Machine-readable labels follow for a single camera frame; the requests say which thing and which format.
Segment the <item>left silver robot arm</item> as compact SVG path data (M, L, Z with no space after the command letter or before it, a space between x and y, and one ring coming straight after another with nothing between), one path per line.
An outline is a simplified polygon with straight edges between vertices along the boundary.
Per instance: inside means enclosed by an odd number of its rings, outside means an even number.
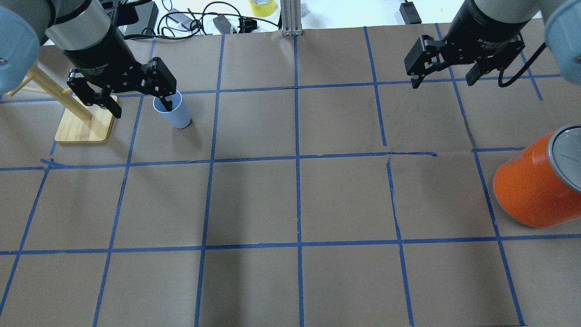
M136 60L98 0L3 0L0 5L0 88L6 94L36 64L48 37L74 68L67 85L85 105L97 105L120 118L112 95L139 92L176 109L177 81L161 58Z

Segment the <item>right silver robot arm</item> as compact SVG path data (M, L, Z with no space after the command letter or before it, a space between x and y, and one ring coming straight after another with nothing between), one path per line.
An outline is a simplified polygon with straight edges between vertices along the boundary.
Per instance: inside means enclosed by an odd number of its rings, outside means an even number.
M578 0L465 0L441 40L419 37L404 59L405 72L417 89L433 72L470 64L468 85L497 70L498 86L504 88L549 49L561 76L579 84L580 10ZM521 31L537 13L544 20L544 42L515 76L503 81L504 71L525 48Z

